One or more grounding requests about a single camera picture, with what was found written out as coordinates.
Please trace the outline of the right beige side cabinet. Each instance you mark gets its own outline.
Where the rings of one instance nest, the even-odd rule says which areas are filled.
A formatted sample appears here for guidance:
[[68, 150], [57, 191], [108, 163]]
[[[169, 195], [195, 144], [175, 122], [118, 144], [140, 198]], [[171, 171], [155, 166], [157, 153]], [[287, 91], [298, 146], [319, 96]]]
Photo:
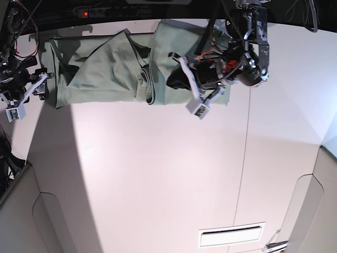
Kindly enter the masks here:
[[277, 238], [286, 240], [285, 252], [336, 252], [336, 157], [325, 147], [296, 183]]

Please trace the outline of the left beige side cabinet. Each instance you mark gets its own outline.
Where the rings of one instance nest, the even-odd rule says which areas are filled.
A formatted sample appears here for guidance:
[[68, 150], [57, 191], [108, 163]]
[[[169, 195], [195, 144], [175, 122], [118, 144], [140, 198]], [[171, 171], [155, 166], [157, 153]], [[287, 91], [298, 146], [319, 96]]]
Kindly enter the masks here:
[[19, 173], [1, 197], [1, 252], [103, 252], [76, 168]]

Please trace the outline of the white slotted vent panel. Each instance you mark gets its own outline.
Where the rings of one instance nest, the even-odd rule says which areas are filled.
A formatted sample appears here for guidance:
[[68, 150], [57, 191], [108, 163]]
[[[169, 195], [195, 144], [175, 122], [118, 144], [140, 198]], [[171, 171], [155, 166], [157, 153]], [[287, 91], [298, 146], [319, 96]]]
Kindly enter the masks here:
[[260, 241], [265, 222], [226, 228], [200, 229], [198, 248], [240, 245]]

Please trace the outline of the beige side cabinet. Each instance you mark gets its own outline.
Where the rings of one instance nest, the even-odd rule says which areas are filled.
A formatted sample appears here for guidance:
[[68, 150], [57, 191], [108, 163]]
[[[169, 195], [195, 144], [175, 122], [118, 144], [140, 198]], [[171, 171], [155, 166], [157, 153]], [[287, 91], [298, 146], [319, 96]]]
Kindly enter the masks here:
[[1, 197], [1, 252], [103, 252], [76, 168], [19, 173]]
[[336, 157], [325, 147], [296, 183], [277, 238], [286, 240], [285, 252], [336, 252]]

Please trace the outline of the metal clip bracket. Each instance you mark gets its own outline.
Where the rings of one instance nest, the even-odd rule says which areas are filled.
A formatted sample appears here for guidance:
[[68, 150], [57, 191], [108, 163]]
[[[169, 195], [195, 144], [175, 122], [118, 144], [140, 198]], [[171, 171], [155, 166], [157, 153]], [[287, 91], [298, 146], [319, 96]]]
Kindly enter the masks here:
[[288, 246], [288, 241], [282, 242], [272, 242], [274, 238], [280, 233], [280, 229], [275, 232], [273, 237], [268, 241], [268, 243], [262, 249], [263, 253], [281, 253]]

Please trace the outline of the black power strip red switch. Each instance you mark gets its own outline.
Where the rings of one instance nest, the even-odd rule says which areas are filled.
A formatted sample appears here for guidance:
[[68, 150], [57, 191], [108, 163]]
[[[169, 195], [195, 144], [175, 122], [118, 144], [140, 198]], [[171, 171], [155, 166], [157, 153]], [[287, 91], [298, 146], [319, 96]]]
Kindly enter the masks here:
[[130, 8], [78, 8], [73, 13], [79, 18], [129, 17], [136, 15], [136, 9]]

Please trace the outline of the light green T-shirt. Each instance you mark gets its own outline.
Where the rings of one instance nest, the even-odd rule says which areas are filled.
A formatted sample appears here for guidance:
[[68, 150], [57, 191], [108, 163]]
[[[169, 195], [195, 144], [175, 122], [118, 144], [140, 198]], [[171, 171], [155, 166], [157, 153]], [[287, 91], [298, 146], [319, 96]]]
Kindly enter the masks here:
[[179, 64], [170, 53], [194, 58], [204, 29], [160, 21], [153, 33], [122, 30], [112, 36], [53, 38], [55, 107], [86, 102], [187, 103], [192, 93], [167, 86]]

